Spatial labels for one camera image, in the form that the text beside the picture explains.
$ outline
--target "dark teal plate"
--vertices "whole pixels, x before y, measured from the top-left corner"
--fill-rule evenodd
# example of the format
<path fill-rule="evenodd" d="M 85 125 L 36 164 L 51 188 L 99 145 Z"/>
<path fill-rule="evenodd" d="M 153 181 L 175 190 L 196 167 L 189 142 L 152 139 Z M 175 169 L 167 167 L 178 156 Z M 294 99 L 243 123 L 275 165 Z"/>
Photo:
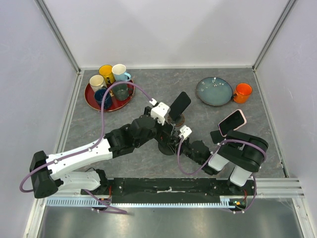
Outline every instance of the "dark teal plate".
<path fill-rule="evenodd" d="M 222 106 L 231 100 L 231 86 L 222 78 L 204 78 L 197 84 L 196 94 L 204 103 L 211 106 Z"/>

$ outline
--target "white wall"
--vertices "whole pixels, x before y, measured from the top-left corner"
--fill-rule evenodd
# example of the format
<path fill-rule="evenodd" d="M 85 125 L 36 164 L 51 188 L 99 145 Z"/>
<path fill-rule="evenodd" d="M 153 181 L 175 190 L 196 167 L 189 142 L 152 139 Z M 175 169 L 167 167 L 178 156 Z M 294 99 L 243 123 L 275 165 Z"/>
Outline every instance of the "white wall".
<path fill-rule="evenodd" d="M 287 170 L 301 181 L 317 222 L 317 1 L 297 1 L 260 68 L 259 80 Z"/>
<path fill-rule="evenodd" d="M 0 3 L 0 237 L 20 238 L 34 196 L 19 183 L 35 152 L 53 152 L 75 72 L 33 0 Z"/>
<path fill-rule="evenodd" d="M 252 65 L 287 0 L 45 0 L 81 67 Z"/>

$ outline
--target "orange mug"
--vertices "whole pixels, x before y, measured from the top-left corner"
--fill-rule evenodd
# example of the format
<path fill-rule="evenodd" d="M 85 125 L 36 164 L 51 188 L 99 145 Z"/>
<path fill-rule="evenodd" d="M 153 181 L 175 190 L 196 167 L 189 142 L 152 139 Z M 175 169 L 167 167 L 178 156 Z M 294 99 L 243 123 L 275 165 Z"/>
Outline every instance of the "orange mug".
<path fill-rule="evenodd" d="M 99 74 L 104 77 L 105 82 L 107 85 L 113 84 L 115 79 L 112 73 L 112 66 L 111 65 L 103 65 L 99 69 Z"/>
<path fill-rule="evenodd" d="M 247 83 L 239 83 L 234 90 L 233 100 L 236 103 L 245 103 L 252 94 L 252 87 Z"/>

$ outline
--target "white mug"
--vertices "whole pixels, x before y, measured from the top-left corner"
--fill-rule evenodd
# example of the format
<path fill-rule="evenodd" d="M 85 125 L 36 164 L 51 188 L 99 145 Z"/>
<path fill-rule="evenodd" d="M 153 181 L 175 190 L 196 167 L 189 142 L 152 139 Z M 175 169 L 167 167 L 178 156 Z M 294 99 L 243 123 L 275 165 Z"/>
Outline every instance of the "white mug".
<path fill-rule="evenodd" d="M 112 67 L 112 73 L 116 81 L 130 81 L 131 75 L 126 71 L 126 66 L 120 63 Z"/>
<path fill-rule="evenodd" d="M 99 89 L 103 87 L 107 87 L 105 79 L 101 75 L 92 76 L 89 79 L 89 84 L 94 92 L 98 91 Z"/>

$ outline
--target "light blue mug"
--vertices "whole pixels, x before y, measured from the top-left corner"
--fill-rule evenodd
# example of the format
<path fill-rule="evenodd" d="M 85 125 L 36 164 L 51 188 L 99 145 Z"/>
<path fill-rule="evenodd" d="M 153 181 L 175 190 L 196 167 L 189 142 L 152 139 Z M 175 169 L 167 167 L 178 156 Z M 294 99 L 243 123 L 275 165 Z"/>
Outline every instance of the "light blue mug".
<path fill-rule="evenodd" d="M 112 67 L 112 73 L 116 81 L 130 81 L 131 75 L 126 71 L 126 66 L 120 63 Z"/>

